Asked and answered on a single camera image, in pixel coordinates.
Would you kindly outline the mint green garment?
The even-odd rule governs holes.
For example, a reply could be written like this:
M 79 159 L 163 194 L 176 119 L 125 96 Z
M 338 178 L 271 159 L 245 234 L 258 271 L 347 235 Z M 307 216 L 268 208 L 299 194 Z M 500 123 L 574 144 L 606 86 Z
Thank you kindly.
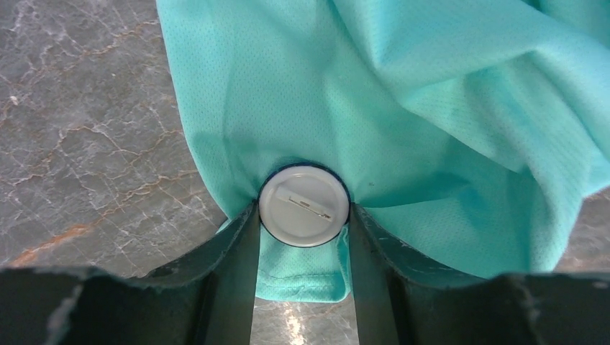
M 183 132 L 229 219 L 313 162 L 420 252 L 549 272 L 609 185 L 607 1 L 159 1 Z

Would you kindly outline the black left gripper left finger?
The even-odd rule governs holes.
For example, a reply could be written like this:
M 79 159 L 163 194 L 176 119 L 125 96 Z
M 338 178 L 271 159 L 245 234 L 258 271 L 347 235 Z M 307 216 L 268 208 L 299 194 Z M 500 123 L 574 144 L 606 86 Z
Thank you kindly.
M 98 267 L 1 270 L 3 344 L 248 344 L 260 248 L 255 203 L 144 277 Z

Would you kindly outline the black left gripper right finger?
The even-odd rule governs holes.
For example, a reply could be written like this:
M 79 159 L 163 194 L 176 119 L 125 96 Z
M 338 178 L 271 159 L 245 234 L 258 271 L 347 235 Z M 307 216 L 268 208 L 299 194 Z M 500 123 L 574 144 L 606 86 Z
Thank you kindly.
M 520 274 L 489 280 L 426 256 L 361 206 L 349 220 L 361 344 L 607 344 L 609 275 Z

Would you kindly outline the blue starry round brooch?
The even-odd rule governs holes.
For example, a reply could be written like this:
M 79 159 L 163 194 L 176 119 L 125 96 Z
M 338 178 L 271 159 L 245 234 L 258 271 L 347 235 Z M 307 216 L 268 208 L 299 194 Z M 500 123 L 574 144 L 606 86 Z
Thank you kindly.
M 321 165 L 282 167 L 263 183 L 258 196 L 266 231 L 292 247 L 330 242 L 347 223 L 350 196 L 341 179 Z

